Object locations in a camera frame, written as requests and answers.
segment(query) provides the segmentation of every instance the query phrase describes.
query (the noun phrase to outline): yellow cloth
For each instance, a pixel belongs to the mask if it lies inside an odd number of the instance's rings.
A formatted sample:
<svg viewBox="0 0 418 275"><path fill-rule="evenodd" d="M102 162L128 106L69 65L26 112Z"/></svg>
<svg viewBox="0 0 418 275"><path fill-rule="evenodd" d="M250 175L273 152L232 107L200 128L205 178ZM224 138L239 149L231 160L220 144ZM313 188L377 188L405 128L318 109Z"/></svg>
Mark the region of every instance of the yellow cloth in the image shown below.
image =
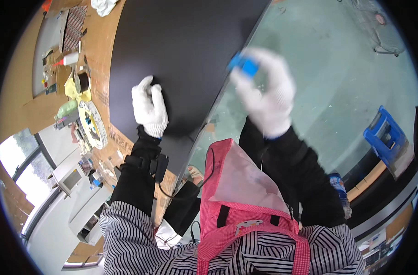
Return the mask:
<svg viewBox="0 0 418 275"><path fill-rule="evenodd" d="M83 91L80 94L77 93L72 75L73 73L70 74L69 79L64 84L64 87L65 87L64 94L70 97L71 99L76 99L76 102L78 103L78 105L81 100L85 102L91 101L92 94L90 92L90 88L87 89L86 91Z"/></svg>

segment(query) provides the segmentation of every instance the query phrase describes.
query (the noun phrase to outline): water bottle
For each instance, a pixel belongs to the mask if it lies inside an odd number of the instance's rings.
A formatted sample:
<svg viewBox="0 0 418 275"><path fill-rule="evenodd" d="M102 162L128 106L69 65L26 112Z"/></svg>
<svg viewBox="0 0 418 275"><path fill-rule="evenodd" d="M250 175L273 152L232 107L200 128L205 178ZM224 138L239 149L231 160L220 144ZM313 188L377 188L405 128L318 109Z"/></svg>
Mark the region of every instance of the water bottle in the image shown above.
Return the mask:
<svg viewBox="0 0 418 275"><path fill-rule="evenodd" d="M103 182L103 179L104 179L102 174L98 170L96 170L96 172L94 172L92 176L93 176L93 181L90 185L90 189L94 189L97 186L99 186Z"/></svg>
<svg viewBox="0 0 418 275"><path fill-rule="evenodd" d="M332 173L329 174L329 183L331 186L334 187L334 189L337 190L339 194L340 201L342 202L342 206L344 208L345 212L345 219L349 219L352 214L352 209L350 206L350 203L348 201L348 195L345 190L344 181L342 180L342 177L339 173Z"/></svg>

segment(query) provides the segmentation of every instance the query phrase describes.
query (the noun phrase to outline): electric fan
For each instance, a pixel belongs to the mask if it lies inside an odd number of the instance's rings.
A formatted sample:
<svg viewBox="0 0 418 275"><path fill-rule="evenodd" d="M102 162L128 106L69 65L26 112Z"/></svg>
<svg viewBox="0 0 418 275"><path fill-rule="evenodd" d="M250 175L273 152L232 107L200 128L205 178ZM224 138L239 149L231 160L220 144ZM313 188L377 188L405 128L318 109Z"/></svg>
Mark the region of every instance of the electric fan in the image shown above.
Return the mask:
<svg viewBox="0 0 418 275"><path fill-rule="evenodd" d="M362 29L378 45L374 51L398 55L404 52L404 43L390 18L375 0L352 0L352 5Z"/></svg>

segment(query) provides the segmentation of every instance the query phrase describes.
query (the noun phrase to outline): glue bottle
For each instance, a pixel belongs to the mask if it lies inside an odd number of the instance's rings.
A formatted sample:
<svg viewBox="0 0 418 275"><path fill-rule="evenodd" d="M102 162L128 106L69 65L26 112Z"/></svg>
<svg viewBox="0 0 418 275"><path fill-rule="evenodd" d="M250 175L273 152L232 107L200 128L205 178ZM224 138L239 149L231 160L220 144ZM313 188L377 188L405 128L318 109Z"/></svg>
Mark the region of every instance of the glue bottle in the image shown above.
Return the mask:
<svg viewBox="0 0 418 275"><path fill-rule="evenodd" d="M53 64L53 66L74 64L78 62L78 59L79 53L72 52L71 54L64 56L58 63Z"/></svg>

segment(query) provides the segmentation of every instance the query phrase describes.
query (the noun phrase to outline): blue plastic stool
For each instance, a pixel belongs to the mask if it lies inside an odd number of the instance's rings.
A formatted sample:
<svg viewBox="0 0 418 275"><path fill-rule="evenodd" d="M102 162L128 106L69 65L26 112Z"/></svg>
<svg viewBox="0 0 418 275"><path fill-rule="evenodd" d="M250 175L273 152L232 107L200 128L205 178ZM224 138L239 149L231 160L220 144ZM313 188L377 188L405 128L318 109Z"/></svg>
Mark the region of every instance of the blue plastic stool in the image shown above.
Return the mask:
<svg viewBox="0 0 418 275"><path fill-rule="evenodd" d="M400 153L402 146L407 141L403 130L395 122L391 114L386 111L383 105L378 109L378 113L371 122L371 125L363 132L363 136L366 141L371 144L377 157L379 157L388 168L391 168L391 165Z"/></svg>

